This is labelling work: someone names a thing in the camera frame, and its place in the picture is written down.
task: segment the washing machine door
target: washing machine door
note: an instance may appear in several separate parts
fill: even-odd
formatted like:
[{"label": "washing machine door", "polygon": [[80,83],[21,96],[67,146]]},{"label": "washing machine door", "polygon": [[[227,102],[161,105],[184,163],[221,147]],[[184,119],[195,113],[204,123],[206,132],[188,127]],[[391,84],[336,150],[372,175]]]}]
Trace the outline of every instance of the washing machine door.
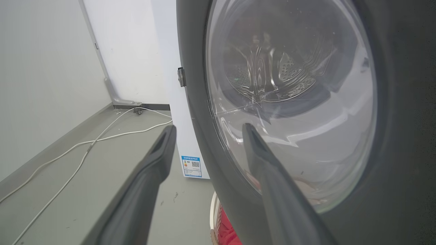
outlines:
[{"label": "washing machine door", "polygon": [[406,0],[177,1],[192,122],[243,244],[272,242],[247,123],[339,244],[434,238],[432,9]]}]

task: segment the cable on floor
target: cable on floor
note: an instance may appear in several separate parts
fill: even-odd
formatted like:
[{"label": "cable on floor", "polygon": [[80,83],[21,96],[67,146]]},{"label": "cable on floor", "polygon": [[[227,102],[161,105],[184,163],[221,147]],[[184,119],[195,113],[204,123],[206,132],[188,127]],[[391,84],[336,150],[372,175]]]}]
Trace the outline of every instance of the cable on floor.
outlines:
[{"label": "cable on floor", "polygon": [[79,164],[79,166],[77,167],[77,169],[76,169],[76,171],[73,173],[73,175],[71,175],[71,177],[67,180],[67,182],[61,187],[61,189],[54,195],[54,197],[52,197],[52,199],[50,199],[50,201],[48,201],[48,203],[41,209],[41,211],[39,211],[38,212],[38,214],[32,219],[32,221],[26,226],[26,228],[23,230],[23,232],[18,236],[18,238],[13,242],[13,244],[12,245],[16,245],[17,244],[17,242],[23,237],[23,235],[27,232],[27,230],[30,228],[30,226],[35,222],[35,220],[42,214],[42,212],[44,212],[44,210],[50,205],[50,203],[60,194],[60,192],[67,186],[67,184],[71,181],[71,179],[73,179],[73,177],[76,175],[76,173],[79,171],[79,169],[80,169],[80,167],[82,166],[82,164],[83,164],[83,162],[85,161],[85,158],[86,158],[86,156],[88,155],[88,153],[89,153],[89,151],[91,151],[91,149],[92,149],[92,147],[95,145],[95,143],[97,142],[97,141],[101,141],[101,140],[108,140],[108,139],[112,139],[112,138],[115,138],[115,137],[119,137],[119,136],[122,136],[122,135],[126,135],[126,134],[132,134],[132,133],[142,133],[142,132],[145,132],[145,131],[148,131],[148,130],[150,130],[150,129],[153,129],[153,128],[156,128],[156,127],[158,127],[158,126],[162,126],[162,125],[165,125],[165,124],[169,124],[170,122],[172,122],[173,120],[171,120],[171,121],[169,121],[169,122],[165,122],[165,123],[161,123],[161,124],[158,124],[158,125],[155,125],[155,126],[153,126],[153,127],[151,127],[151,128],[148,128],[148,129],[146,129],[146,130],[141,130],[141,131],[134,131],[134,132],[127,132],[127,133],[121,133],[121,134],[117,134],[117,135],[113,135],[113,136],[110,136],[110,137],[107,137],[107,138],[103,138],[103,139],[100,139],[100,137],[109,129],[109,127],[110,126],[112,126],[112,124],[114,124],[120,117],[122,117],[124,114],[126,114],[126,113],[128,113],[129,111],[131,111],[131,110],[133,110],[133,109],[144,109],[144,110],[149,110],[149,111],[152,111],[152,112],[156,112],[156,113],[159,113],[159,114],[161,114],[161,115],[164,115],[164,116],[167,116],[167,117],[170,117],[171,118],[171,116],[168,116],[168,115],[165,115],[165,114],[163,114],[163,113],[160,113],[160,112],[157,112],[157,111],[154,111],[154,110],[151,110],[151,109],[147,109],[147,108],[143,108],[143,107],[135,107],[135,108],[132,108],[132,109],[129,109],[129,110],[127,110],[126,112],[124,112],[123,114],[121,114],[117,119],[115,119],[111,124],[109,124],[109,126],[107,126],[107,128],[105,129],[105,130],[103,130],[103,132],[95,139],[95,140],[91,140],[91,141],[86,141],[86,142],[81,142],[81,143],[79,143],[79,144],[76,144],[75,146],[73,146],[72,148],[70,148],[69,150],[67,150],[65,153],[63,153],[62,155],[60,155],[60,156],[58,156],[58,157],[56,157],[55,159],[53,159],[53,160],[51,160],[51,161],[48,161],[48,162],[46,162],[46,163],[44,163],[44,164],[42,164],[39,168],[37,168],[34,172],[33,172],[33,174],[22,184],[22,185],[20,185],[17,189],[15,189],[15,190],[13,190],[12,192],[10,192],[8,195],[6,195],[4,198],[2,198],[1,200],[0,200],[0,203],[2,202],[2,201],[4,201],[6,198],[8,198],[10,195],[12,195],[13,193],[15,193],[17,190],[19,190],[20,188],[22,188],[25,184],[27,184],[29,181],[30,181],[30,179],[36,174],[36,172],[39,170],[39,169],[41,169],[43,166],[45,166],[45,165],[47,165],[47,164],[50,164],[50,163],[52,163],[52,162],[54,162],[54,161],[56,161],[57,159],[59,159],[59,158],[61,158],[61,157],[63,157],[65,154],[67,154],[68,152],[70,152],[71,150],[73,150],[74,148],[76,148],[76,147],[78,147],[78,146],[80,146],[80,145],[83,145],[83,144],[87,144],[87,143],[91,143],[91,145],[89,146],[89,148],[87,149],[87,151],[85,152],[85,154],[84,154],[84,156],[83,156],[83,158],[82,158],[82,160],[80,161],[80,164]]}]

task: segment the red clothing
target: red clothing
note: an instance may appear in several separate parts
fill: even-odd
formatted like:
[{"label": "red clothing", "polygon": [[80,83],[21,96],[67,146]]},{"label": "red clothing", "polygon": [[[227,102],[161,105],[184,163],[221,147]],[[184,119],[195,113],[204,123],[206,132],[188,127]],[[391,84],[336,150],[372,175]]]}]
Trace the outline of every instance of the red clothing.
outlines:
[{"label": "red clothing", "polygon": [[242,245],[233,226],[221,207],[221,225],[218,230],[218,243],[220,245]]}]

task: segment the round glass door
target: round glass door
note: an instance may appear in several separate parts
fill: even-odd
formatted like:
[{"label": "round glass door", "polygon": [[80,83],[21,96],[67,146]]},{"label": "round glass door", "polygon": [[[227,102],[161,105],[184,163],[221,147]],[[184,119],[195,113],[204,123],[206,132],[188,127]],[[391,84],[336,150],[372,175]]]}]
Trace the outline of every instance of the round glass door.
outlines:
[{"label": "round glass door", "polygon": [[340,0],[216,0],[206,38],[209,106],[229,157],[250,174],[242,125],[252,124],[317,212],[354,188],[375,117],[370,48]]}]

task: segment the white appliance side panel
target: white appliance side panel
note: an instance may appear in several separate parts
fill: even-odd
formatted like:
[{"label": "white appliance side panel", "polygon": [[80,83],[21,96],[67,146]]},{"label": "white appliance side panel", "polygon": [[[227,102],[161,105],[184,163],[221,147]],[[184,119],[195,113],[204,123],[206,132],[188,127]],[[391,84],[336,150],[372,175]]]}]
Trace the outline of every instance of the white appliance side panel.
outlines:
[{"label": "white appliance side panel", "polygon": [[[210,179],[206,166],[198,147],[191,114],[189,113],[185,88],[180,87],[177,69],[181,66],[179,42],[177,37],[177,12],[176,0],[152,0],[154,22],[156,25],[157,38],[164,68],[163,80],[167,89],[167,96],[171,107],[173,124],[177,127],[177,147],[179,160],[182,164],[183,175],[186,177]],[[196,165],[199,158],[201,177],[196,177],[198,171]]]}]

